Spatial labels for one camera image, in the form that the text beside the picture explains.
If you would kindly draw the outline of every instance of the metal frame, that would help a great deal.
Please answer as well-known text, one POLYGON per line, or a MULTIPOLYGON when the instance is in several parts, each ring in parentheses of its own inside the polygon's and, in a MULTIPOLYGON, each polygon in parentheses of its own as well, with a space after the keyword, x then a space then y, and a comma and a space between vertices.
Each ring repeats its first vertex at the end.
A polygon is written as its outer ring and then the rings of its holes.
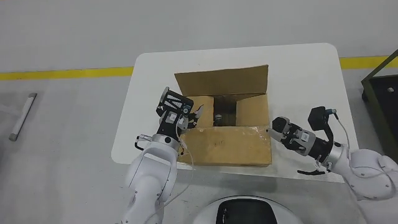
POLYGON ((377 66, 367 77, 365 77, 361 83, 363 86, 363 99, 368 102, 368 110, 371 115, 373 125, 376 128, 377 134, 381 139, 381 145, 386 155, 398 161, 398 140, 394 138, 392 131, 388 125, 387 119, 382 112, 379 101, 376 98, 376 94, 371 85, 370 79, 374 78, 380 70, 382 70, 388 63, 392 62, 398 56, 398 50, 392 53, 388 58, 385 59, 379 66, 377 66))

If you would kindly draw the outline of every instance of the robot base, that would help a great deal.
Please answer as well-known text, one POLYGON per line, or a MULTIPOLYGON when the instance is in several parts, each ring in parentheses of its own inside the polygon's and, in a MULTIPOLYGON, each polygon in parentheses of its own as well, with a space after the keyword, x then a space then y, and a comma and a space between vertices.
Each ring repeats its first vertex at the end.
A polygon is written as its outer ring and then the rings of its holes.
POLYGON ((300 219, 293 214, 293 212, 291 212, 289 209, 282 206, 281 204, 266 198, 245 195, 222 198, 207 205, 195 217, 193 224, 223 223, 216 222, 217 218, 219 218, 220 220, 220 211, 222 212, 223 209, 225 209, 223 205, 226 206, 226 208, 231 209, 231 213, 226 214, 227 216, 229 215, 227 217, 229 218, 229 220, 225 223, 238 223, 241 218, 247 218, 248 216, 252 217, 254 215, 253 211, 255 211, 253 209, 257 209, 260 210, 258 211, 258 217, 263 219, 261 223, 303 224, 300 219), (253 204, 253 206, 251 206, 248 210, 250 211, 250 213, 242 210, 241 207, 247 205, 247 203, 245 203, 244 201, 253 204))

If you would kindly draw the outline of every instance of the cylindrical object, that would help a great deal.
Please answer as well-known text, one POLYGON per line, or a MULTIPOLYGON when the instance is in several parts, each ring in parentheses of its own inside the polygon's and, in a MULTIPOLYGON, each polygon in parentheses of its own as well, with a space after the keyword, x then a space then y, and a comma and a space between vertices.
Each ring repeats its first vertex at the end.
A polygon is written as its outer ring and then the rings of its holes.
POLYGON ((214 126, 220 126, 223 116, 221 114, 214 115, 214 126))
POLYGON ((37 94, 36 93, 31 93, 28 97, 28 99, 25 102, 25 105, 22 109, 22 113, 21 116, 19 117, 19 119, 17 120, 17 123, 15 124, 14 128, 12 129, 12 132, 10 134, 10 136, 8 137, 9 140, 11 141, 16 141, 19 135, 19 131, 22 128, 22 125, 25 122, 26 116, 30 110, 30 107, 33 104, 33 101, 35 100, 37 94))

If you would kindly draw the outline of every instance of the white bar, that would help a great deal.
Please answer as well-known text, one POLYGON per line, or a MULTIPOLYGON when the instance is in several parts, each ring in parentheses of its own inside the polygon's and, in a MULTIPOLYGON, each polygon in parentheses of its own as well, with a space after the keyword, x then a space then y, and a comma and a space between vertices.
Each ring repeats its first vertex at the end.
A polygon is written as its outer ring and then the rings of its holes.
POLYGON ((17 123, 15 124, 14 128, 12 129, 12 132, 10 134, 10 136, 8 137, 9 140, 11 141, 16 141, 19 135, 19 131, 22 128, 22 125, 25 122, 26 116, 30 110, 30 107, 33 104, 33 101, 35 100, 37 94, 36 93, 31 93, 28 97, 28 99, 25 102, 25 105, 22 109, 22 114, 19 117, 19 119, 17 120, 17 123))

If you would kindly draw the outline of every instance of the cable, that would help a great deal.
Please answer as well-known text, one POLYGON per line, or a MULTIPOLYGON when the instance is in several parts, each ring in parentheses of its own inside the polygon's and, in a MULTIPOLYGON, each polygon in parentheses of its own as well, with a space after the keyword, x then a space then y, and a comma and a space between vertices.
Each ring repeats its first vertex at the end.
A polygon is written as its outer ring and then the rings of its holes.
POLYGON ((155 213, 153 213, 150 217, 148 217, 148 219, 144 222, 144 224, 146 224, 146 223, 149 221, 149 219, 151 219, 157 212, 159 212, 159 211, 161 211, 162 209, 164 209, 168 204, 172 203, 177 197, 179 197, 180 195, 182 195, 182 194, 189 188, 189 186, 191 186, 192 181, 193 181, 193 171, 194 171, 194 169, 193 169, 193 157, 192 157, 192 154, 191 154, 191 152, 189 151, 189 149, 188 149, 188 147, 187 147, 187 144, 186 144, 186 143, 184 142, 184 140, 182 140, 182 139, 180 138, 180 136, 178 135, 178 132, 177 132, 177 124, 175 125, 175 133, 177 133, 178 141, 180 141, 181 147, 182 147, 183 149, 186 149, 187 152, 189 153, 189 156, 191 157, 191 166, 192 166, 191 180, 189 181, 189 183, 187 184, 187 186, 186 186, 180 193, 178 193, 175 197, 173 197, 173 198, 172 198, 171 200, 169 200, 166 204, 164 204, 163 207, 159 208, 158 210, 155 211, 155 213))
POLYGON ((343 124, 341 123, 341 121, 340 121, 340 119, 338 119, 338 117, 336 116, 336 119, 337 119, 337 122, 340 124, 340 126, 343 128, 343 130, 344 130, 344 132, 345 132, 345 134, 346 134, 346 137, 347 137, 347 146, 348 146, 348 161, 349 161, 349 163, 351 163, 351 146, 349 145, 349 137, 348 137, 348 133, 347 133, 347 130, 346 130, 346 128, 343 126, 343 124))
POLYGON ((326 174, 325 171, 320 171, 318 169, 314 170, 314 171, 304 171, 304 170, 297 170, 297 173, 299 174, 303 174, 303 175, 323 175, 326 174))

